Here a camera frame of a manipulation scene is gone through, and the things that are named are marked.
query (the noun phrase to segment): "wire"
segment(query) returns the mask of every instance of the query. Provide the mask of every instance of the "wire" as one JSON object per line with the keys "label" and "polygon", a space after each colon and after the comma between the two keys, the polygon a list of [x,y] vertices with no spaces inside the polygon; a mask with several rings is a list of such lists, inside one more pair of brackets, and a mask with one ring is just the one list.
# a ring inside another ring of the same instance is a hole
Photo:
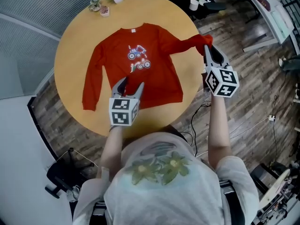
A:
{"label": "wire", "polygon": [[265,121],[266,119],[268,119],[269,117],[267,117],[267,118],[264,118],[263,120],[261,120],[260,122],[258,122],[258,123],[256,123],[253,127],[251,127],[251,128],[249,128],[249,129],[247,129],[246,131],[244,131],[244,132],[242,132],[242,133],[240,133],[240,134],[238,134],[238,135],[236,135],[236,136],[234,136],[234,137],[231,137],[230,139],[233,139],[233,138],[235,138],[235,137],[238,137],[239,135],[242,135],[242,134],[244,134],[245,132],[247,132],[247,131],[249,131],[249,130],[251,130],[252,128],[254,128],[256,125],[258,125],[258,124],[260,124],[261,122],[263,122],[263,121]]}
{"label": "wire", "polygon": [[196,153],[195,153],[196,158],[197,158],[198,148],[197,148],[197,144],[196,144],[196,131],[195,131],[194,126],[193,126],[193,119],[194,119],[194,116],[196,115],[196,113],[199,111],[199,109],[201,107],[210,107],[211,106],[211,105],[206,105],[204,103],[205,103],[205,101],[201,104],[200,107],[198,107],[198,109],[196,110],[196,112],[194,113],[194,115],[192,116],[192,119],[191,119],[191,126],[192,126],[192,130],[193,130],[193,134],[194,134],[194,143],[195,143],[195,147],[196,147]]}
{"label": "wire", "polygon": [[281,87],[279,88],[278,95],[275,95],[275,96],[274,96],[274,105],[273,105],[273,109],[272,109],[272,115],[273,115],[273,116],[274,116],[274,108],[275,108],[276,102],[277,102],[277,100],[278,100],[278,98],[279,98],[280,91],[281,91],[281,89],[283,88],[283,86],[284,86],[284,84],[285,84],[286,75],[287,75],[287,73],[285,73],[285,79],[283,80],[283,83],[282,83]]}
{"label": "wire", "polygon": [[[273,109],[272,109],[272,116],[275,116],[276,117],[276,114],[281,111],[281,110],[277,110],[277,112],[274,113],[274,108],[275,108],[275,105],[276,105],[276,102],[279,98],[279,95],[280,95],[280,91],[281,89],[283,88],[283,86],[285,85],[285,80],[286,80],[286,75],[287,73],[285,73],[285,79],[281,85],[281,87],[279,88],[279,91],[278,91],[278,95],[275,95],[274,96],[274,105],[273,105]],[[275,121],[273,121],[273,135],[274,135],[274,142],[275,142],[275,158],[274,158],[274,161],[276,161],[277,159],[277,141],[276,141],[276,136],[275,136],[275,128],[274,128],[274,125],[275,125]]]}
{"label": "wire", "polygon": [[[61,155],[54,163],[56,163],[58,160],[60,160],[67,152],[69,152],[69,150],[67,150],[63,155]],[[77,152],[79,155],[81,155],[81,156],[83,156],[85,159],[87,159],[87,160],[89,160],[87,157],[85,157],[84,155],[82,155],[80,152]],[[92,160],[89,160],[91,163],[93,163],[96,167],[98,167],[97,166],[97,164],[96,163],[94,163]]]}
{"label": "wire", "polygon": [[196,156],[196,158],[197,158],[197,157],[200,157],[201,155],[203,155],[204,153],[207,153],[207,152],[208,152],[208,150],[205,151],[205,152],[203,152],[203,153],[200,153],[198,156]]}
{"label": "wire", "polygon": [[284,109],[287,109],[287,108],[288,108],[289,106],[291,106],[291,105],[293,105],[293,103],[290,103],[290,104],[288,104],[287,106],[285,106],[285,107],[279,109],[279,110],[276,112],[276,114],[278,114],[280,111],[282,111],[282,110],[284,110]]}
{"label": "wire", "polygon": [[193,135],[191,135],[191,133],[189,133],[189,132],[180,132],[180,133],[187,133],[187,134],[189,134],[191,136],[192,142],[191,142],[190,146],[192,146],[193,145]]}
{"label": "wire", "polygon": [[[84,155],[82,155],[80,152],[77,152],[79,155],[81,155],[81,156],[83,156],[85,159],[87,159],[87,160],[89,160],[87,157],[85,157]],[[98,167],[97,166],[97,164],[96,163],[94,163],[92,160],[89,160],[91,163],[93,163],[96,167]]]}

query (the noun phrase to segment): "graphic print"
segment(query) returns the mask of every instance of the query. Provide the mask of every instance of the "graphic print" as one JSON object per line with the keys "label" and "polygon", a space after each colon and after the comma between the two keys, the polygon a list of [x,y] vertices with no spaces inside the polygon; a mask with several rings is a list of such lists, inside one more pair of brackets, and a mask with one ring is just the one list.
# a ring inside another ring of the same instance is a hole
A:
{"label": "graphic print", "polygon": [[130,72],[134,72],[136,68],[139,70],[143,68],[150,68],[151,67],[151,62],[147,60],[147,54],[146,54],[146,49],[144,49],[141,45],[137,45],[136,48],[131,49],[130,46],[129,48],[129,53],[128,53],[128,58],[130,60],[134,60],[135,58],[141,58],[143,55],[145,58],[142,58],[140,61],[137,61],[135,63],[131,63],[131,70]]}
{"label": "graphic print", "polygon": [[132,174],[133,185],[137,185],[142,180],[148,180],[166,186],[179,174],[179,177],[189,175],[189,165],[189,159],[173,151],[171,154],[159,158],[136,160],[125,171]]}

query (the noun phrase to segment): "small container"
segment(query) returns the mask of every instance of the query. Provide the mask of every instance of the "small container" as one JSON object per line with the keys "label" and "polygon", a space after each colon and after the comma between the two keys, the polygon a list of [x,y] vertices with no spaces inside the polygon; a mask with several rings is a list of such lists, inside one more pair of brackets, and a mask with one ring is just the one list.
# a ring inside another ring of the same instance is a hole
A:
{"label": "small container", "polygon": [[198,9],[199,2],[197,0],[191,0],[189,5],[189,9],[192,11],[196,11]]}
{"label": "small container", "polygon": [[109,7],[102,6],[100,9],[100,15],[103,17],[108,17],[109,16]]}

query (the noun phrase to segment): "person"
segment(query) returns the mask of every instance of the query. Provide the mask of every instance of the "person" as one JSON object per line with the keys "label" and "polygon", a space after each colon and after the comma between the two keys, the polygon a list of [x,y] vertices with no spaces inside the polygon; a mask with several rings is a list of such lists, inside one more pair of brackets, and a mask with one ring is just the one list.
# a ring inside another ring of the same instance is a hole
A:
{"label": "person", "polygon": [[105,203],[107,224],[229,225],[220,180],[231,181],[245,224],[253,221],[258,192],[243,161],[232,154],[223,97],[211,99],[209,164],[195,158],[183,138],[166,132],[148,134],[122,150],[122,130],[111,129],[96,178],[82,185],[73,224],[92,224],[95,203],[104,200],[99,204]]}
{"label": "person", "polygon": [[300,55],[292,56],[289,59],[279,58],[278,64],[280,68],[285,72],[299,72],[300,71]]}

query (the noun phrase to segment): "sweatshirt cuff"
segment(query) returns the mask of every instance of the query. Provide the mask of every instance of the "sweatshirt cuff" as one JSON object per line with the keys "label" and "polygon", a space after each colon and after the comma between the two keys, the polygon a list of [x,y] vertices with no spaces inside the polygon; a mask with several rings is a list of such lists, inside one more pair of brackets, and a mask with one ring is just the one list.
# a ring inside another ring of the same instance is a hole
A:
{"label": "sweatshirt cuff", "polygon": [[92,111],[96,110],[96,105],[84,104],[84,103],[82,105],[84,110],[92,110]]}

